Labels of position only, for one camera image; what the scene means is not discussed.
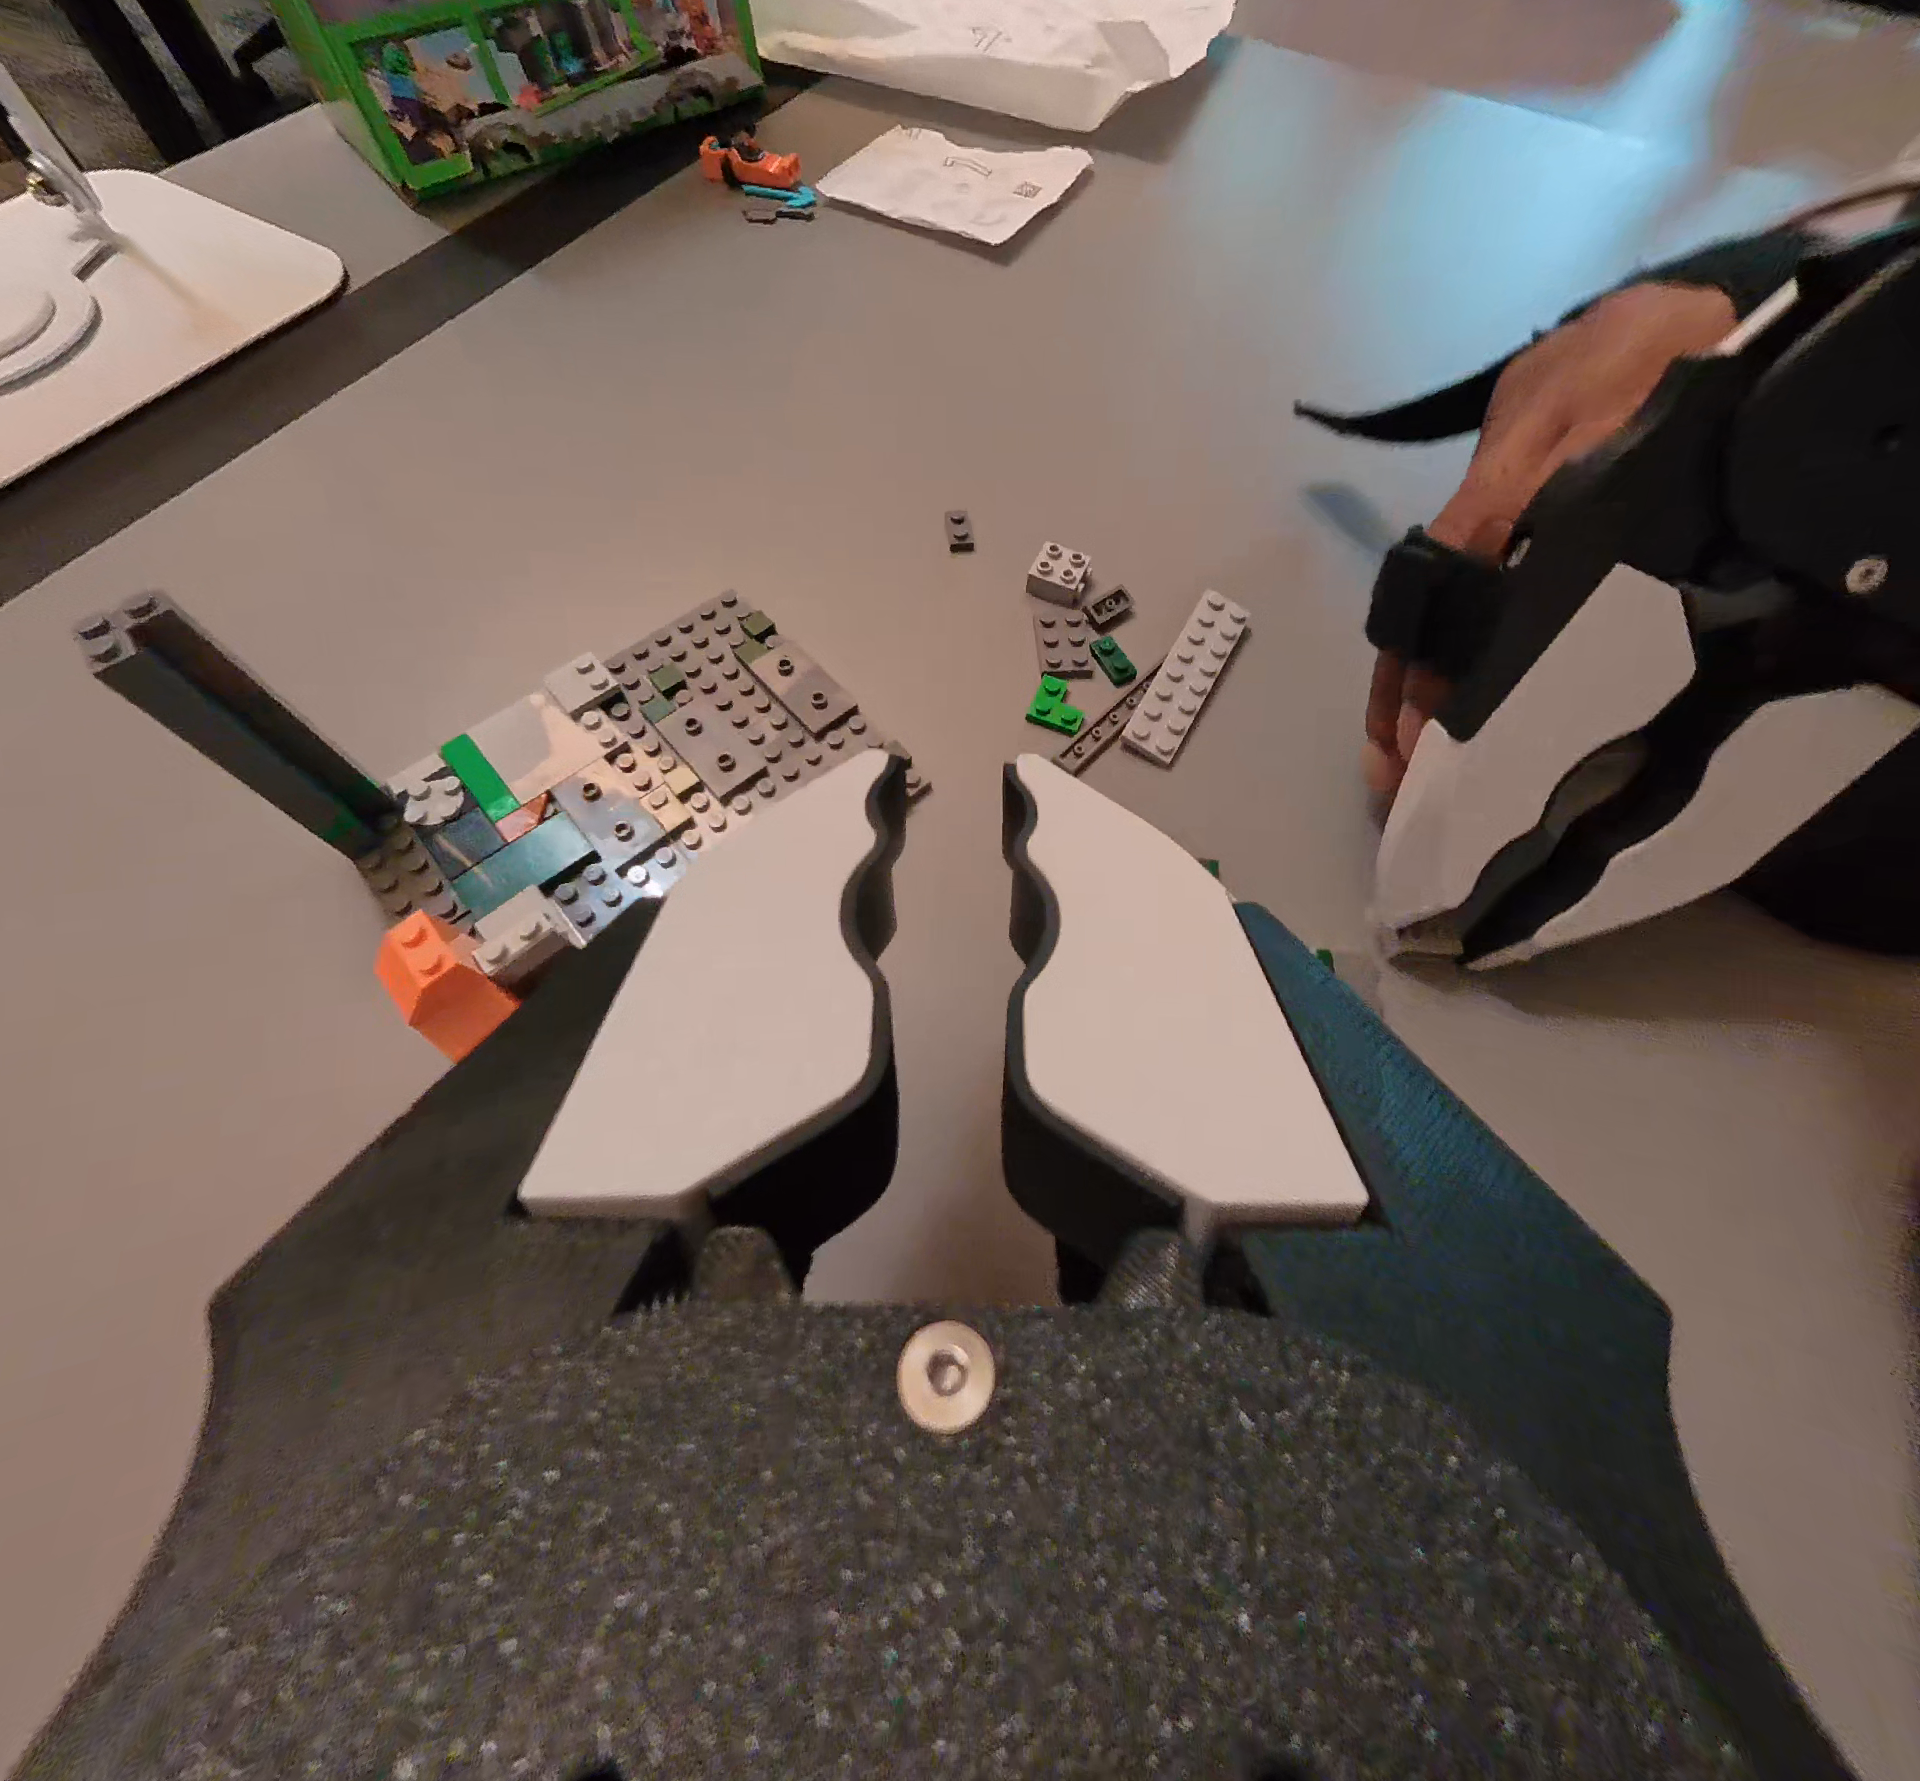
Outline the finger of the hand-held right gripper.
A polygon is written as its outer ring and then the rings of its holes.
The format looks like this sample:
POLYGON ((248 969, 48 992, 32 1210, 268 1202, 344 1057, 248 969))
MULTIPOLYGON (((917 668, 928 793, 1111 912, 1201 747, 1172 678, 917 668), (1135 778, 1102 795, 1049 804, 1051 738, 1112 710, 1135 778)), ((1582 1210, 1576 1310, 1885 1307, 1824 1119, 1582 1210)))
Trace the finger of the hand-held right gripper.
POLYGON ((1672 912, 1729 886, 1904 744, 1919 710, 1892 689, 1828 689, 1752 711, 1707 762, 1677 818, 1617 852, 1541 928, 1467 957, 1476 970, 1672 912))
POLYGON ((1476 926, 1547 865, 1576 797, 1612 770, 1588 762, 1655 721, 1694 680, 1682 588, 1613 568, 1474 737, 1431 721, 1385 818, 1374 868, 1383 932, 1476 926))

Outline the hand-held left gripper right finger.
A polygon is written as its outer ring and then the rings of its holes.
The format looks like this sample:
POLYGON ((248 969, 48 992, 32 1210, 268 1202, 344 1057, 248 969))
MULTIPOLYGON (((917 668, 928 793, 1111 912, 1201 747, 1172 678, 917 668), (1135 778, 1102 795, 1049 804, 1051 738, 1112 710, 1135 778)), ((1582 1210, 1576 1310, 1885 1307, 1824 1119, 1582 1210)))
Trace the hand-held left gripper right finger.
POLYGON ((1061 763, 1001 783, 1001 1169, 1093 1289, 1141 1233, 1347 1230, 1372 1193, 1227 886, 1061 763))

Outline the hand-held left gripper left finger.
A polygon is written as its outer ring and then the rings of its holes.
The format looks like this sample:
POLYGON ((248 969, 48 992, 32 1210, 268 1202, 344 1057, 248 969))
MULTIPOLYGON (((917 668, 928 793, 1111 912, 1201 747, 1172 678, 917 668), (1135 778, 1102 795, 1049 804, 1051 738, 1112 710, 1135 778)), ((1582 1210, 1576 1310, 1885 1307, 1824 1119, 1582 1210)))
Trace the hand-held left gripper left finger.
POLYGON ((532 1216, 769 1234, 795 1277, 900 1158, 895 935, 907 760, 875 747, 671 888, 521 1175, 532 1216))

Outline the partly built grey lego model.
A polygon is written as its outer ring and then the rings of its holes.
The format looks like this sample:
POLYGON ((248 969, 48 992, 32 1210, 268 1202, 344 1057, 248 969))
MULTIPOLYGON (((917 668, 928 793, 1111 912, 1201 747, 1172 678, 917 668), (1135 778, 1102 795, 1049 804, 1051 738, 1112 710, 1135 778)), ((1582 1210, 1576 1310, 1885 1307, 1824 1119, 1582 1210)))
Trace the partly built grey lego model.
POLYGON ((166 594, 85 617, 76 640, 99 683, 354 861, 386 924, 375 978, 447 1059, 843 760, 910 760, 735 592, 572 656, 395 778, 351 760, 166 594))

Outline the long grey lego plate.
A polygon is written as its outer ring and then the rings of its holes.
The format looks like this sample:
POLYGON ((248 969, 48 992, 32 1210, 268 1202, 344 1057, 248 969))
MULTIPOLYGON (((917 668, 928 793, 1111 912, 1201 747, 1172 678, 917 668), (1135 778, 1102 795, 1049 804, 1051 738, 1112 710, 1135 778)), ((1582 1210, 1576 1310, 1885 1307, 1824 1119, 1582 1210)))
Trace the long grey lego plate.
POLYGON ((1129 716, 1123 746, 1141 760, 1174 763, 1248 629, 1249 611, 1241 603, 1216 588, 1201 594, 1129 716))

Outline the torn white printed paper bag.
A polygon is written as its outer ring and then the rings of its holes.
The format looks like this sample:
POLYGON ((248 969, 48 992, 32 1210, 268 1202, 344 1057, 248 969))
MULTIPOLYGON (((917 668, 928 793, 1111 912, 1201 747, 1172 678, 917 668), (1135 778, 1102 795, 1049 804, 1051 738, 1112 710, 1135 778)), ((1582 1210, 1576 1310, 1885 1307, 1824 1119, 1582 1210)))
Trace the torn white printed paper bag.
POLYGON ((1197 66, 1235 0, 748 0, 771 62, 1087 133, 1197 66))

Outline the narrow dark grey lego plate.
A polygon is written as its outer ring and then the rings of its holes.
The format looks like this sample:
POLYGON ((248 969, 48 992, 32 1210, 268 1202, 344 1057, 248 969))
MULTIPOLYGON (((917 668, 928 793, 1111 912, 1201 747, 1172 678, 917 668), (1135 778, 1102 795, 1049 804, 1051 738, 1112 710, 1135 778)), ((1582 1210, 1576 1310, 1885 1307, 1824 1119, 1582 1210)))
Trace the narrow dark grey lego plate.
POLYGON ((1102 713, 1087 718, 1078 734, 1070 737, 1067 746, 1051 756, 1054 763, 1064 767, 1070 776, 1076 778, 1109 747, 1112 747, 1118 738, 1126 733, 1144 698, 1151 693, 1151 685, 1156 683, 1158 673, 1158 667, 1149 668, 1139 680, 1133 680, 1126 690, 1120 693, 1118 701, 1112 701, 1112 705, 1109 705, 1102 713))

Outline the small orange lego figure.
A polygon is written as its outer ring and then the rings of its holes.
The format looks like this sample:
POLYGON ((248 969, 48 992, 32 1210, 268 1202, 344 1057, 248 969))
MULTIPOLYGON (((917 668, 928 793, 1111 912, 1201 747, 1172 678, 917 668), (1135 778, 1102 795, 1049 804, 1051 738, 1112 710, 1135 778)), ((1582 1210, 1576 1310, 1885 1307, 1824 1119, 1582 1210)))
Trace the small orange lego figure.
POLYGON ((804 162, 764 148, 751 132, 706 137, 698 148, 704 176, 730 188, 754 225, 812 222, 818 191, 804 182, 804 162))

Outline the person's right hand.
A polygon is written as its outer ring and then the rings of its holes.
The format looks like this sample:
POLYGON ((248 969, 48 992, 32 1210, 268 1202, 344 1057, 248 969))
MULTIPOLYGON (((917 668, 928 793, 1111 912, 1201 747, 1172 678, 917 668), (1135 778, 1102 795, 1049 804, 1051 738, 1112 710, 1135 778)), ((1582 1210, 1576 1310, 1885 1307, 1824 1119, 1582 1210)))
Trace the person's right hand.
MULTIPOLYGON (((1638 282, 1528 345, 1504 366, 1474 457, 1427 523, 1430 542, 1500 567, 1547 477, 1624 427, 1677 358, 1716 352, 1739 323, 1739 307, 1716 286, 1638 282)), ((1374 820, 1393 812, 1421 737, 1454 686, 1442 668, 1377 651, 1362 754, 1374 820)))

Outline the small torn white paper bag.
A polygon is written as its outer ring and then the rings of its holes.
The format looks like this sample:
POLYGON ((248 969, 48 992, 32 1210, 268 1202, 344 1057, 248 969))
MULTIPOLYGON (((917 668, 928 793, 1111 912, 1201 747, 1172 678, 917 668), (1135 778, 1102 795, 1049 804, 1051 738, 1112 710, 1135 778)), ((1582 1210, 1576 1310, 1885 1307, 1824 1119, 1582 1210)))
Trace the small torn white paper bag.
POLYGON ((828 170, 819 198, 919 230, 1000 248, 1093 173, 1081 148, 985 150, 932 128, 893 128, 828 170))

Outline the white stand with wooden board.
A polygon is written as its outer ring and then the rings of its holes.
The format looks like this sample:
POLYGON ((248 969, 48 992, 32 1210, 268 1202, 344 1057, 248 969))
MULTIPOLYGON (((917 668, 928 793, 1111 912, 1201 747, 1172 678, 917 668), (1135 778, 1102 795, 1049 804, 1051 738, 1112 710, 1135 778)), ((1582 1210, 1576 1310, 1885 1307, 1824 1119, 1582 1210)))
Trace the white stand with wooden board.
POLYGON ((3 485, 290 327, 342 257, 154 173, 90 173, 3 71, 31 191, 3 207, 3 485))

